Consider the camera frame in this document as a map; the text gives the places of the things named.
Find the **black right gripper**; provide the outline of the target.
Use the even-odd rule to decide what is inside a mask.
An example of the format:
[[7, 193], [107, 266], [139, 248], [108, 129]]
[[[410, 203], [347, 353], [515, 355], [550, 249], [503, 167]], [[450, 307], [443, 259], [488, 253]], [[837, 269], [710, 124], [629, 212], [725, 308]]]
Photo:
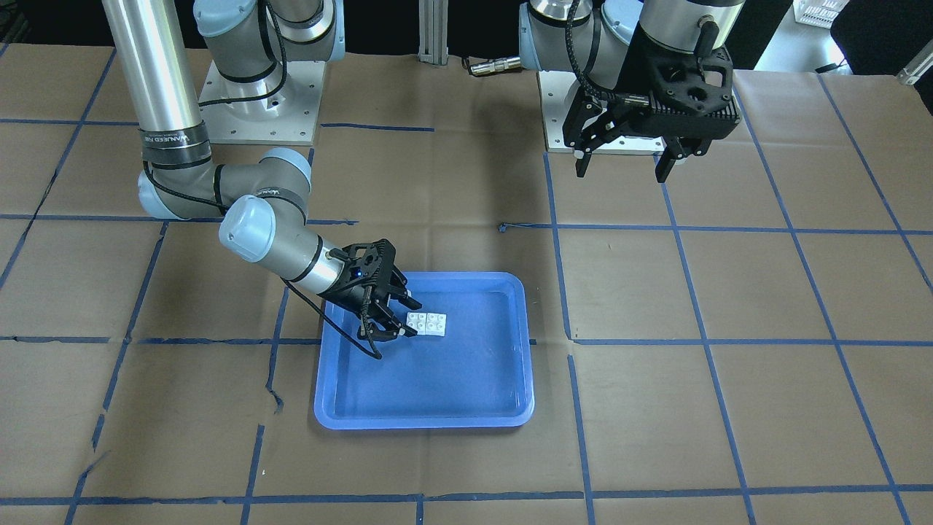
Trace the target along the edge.
[[[360, 318], [361, 326], [357, 331], [357, 338], [360, 341], [367, 341], [367, 337], [373, 341], [384, 342], [393, 341], [400, 335], [413, 337], [418, 334], [417, 329], [407, 326], [401, 322], [394, 312], [388, 306], [388, 300], [394, 300], [409, 310], [421, 310], [421, 302], [411, 296], [407, 288], [407, 278], [396, 266], [384, 276], [378, 276], [379, 272], [367, 278], [363, 270], [343, 270], [337, 277], [336, 282], [327, 290], [321, 293], [321, 296], [327, 302], [343, 307], [350, 311], [357, 318]], [[374, 285], [375, 289], [370, 293], [370, 304], [367, 309], [367, 315], [363, 313], [364, 289], [369, 285]]]

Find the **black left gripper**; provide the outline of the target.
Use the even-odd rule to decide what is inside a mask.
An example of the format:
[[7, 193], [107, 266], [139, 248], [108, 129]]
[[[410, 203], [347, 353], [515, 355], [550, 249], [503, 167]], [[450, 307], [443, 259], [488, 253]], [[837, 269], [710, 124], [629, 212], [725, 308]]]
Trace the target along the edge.
[[[637, 136], [629, 127], [629, 119], [637, 109], [649, 106], [649, 97], [624, 93], [620, 104], [599, 101], [586, 92], [570, 92], [562, 124], [563, 145], [574, 150], [574, 173], [584, 177], [592, 153], [657, 154], [660, 137]], [[664, 184], [677, 162], [690, 156], [689, 147], [679, 137], [663, 137], [664, 150], [655, 166], [657, 183]]]

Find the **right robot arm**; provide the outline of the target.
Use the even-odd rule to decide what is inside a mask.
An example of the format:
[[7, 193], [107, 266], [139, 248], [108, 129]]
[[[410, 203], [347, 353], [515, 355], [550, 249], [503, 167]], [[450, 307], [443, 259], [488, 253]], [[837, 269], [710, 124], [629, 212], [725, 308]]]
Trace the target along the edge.
[[220, 218], [219, 241], [248, 263], [353, 314], [362, 341], [417, 331], [390, 307], [421, 305], [386, 239], [340, 248], [307, 227], [312, 169], [306, 155], [274, 147], [256, 163], [213, 159], [207, 117], [224, 113], [274, 125], [304, 109], [290, 67], [340, 60], [340, 1], [196, 1], [193, 15], [219, 73], [219, 96], [200, 100], [190, 79], [176, 4], [104, 1], [104, 13], [136, 110], [143, 168], [138, 198], [161, 219]]

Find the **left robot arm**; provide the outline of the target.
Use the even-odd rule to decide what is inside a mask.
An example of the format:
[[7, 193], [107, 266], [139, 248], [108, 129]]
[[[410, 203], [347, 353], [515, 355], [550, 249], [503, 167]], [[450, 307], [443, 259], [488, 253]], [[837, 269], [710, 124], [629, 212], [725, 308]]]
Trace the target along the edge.
[[726, 40], [741, 1], [527, 1], [520, 6], [525, 69], [574, 75], [563, 143], [578, 177], [623, 136], [660, 139], [665, 182], [740, 123]]

